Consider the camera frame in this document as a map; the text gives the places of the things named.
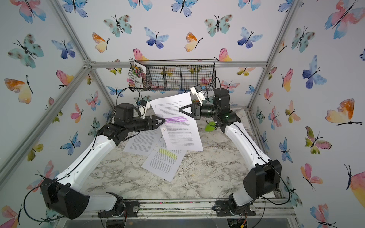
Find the purple highlighted document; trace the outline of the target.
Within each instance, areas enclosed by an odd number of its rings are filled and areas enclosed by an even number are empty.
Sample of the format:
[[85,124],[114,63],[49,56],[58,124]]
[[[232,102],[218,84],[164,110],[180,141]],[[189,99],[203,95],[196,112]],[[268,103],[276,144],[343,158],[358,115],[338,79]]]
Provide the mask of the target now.
[[196,120],[179,111],[192,104],[189,93],[155,99],[150,104],[156,116],[165,120],[160,129],[168,150],[203,151]]

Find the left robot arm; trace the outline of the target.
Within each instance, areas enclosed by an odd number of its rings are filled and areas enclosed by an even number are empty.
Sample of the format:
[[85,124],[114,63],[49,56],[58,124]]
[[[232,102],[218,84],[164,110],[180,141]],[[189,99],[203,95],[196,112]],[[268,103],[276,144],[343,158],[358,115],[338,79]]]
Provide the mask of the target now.
[[86,195],[81,188],[103,158],[121,142],[141,131],[158,129],[164,123],[164,118],[155,115],[143,117],[133,104],[117,105],[111,120],[97,131],[88,148],[65,171],[53,179],[45,178],[39,186],[46,207],[68,219],[92,211],[104,211],[114,218],[126,217],[123,197],[112,192]]

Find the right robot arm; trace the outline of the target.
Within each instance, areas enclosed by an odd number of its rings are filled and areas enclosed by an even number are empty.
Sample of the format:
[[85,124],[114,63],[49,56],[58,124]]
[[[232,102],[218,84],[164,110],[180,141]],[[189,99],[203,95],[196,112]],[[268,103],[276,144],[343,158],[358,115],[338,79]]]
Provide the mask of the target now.
[[219,216],[224,216],[228,211],[234,216],[255,215],[252,209],[254,201],[277,190],[284,181],[280,162],[267,156],[249,136],[239,116],[231,110],[227,89],[215,89],[212,104],[203,103],[205,95],[200,85],[192,87],[191,93],[197,96],[199,103],[189,105],[192,109],[190,113],[186,112],[187,106],[179,108],[179,112],[195,120],[212,118],[212,127],[221,129],[231,139],[248,165],[249,172],[243,180],[243,187],[232,193],[225,205],[216,202],[214,209]]

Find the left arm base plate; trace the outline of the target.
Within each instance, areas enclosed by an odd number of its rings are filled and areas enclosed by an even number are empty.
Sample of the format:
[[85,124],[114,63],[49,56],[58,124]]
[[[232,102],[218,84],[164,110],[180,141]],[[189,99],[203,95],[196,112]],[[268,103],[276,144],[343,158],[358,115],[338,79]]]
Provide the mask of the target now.
[[98,218],[136,218],[140,209],[140,202],[127,200],[118,202],[110,211],[98,213]]

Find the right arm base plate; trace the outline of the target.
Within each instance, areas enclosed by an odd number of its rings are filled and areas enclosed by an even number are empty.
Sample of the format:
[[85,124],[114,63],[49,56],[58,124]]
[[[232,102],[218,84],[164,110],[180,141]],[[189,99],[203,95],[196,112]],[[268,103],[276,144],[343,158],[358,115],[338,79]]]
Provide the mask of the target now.
[[233,200],[216,200],[215,204],[212,206],[212,210],[216,212],[218,217],[228,217],[228,216],[255,216],[256,209],[252,203],[248,203],[243,206],[237,206]]

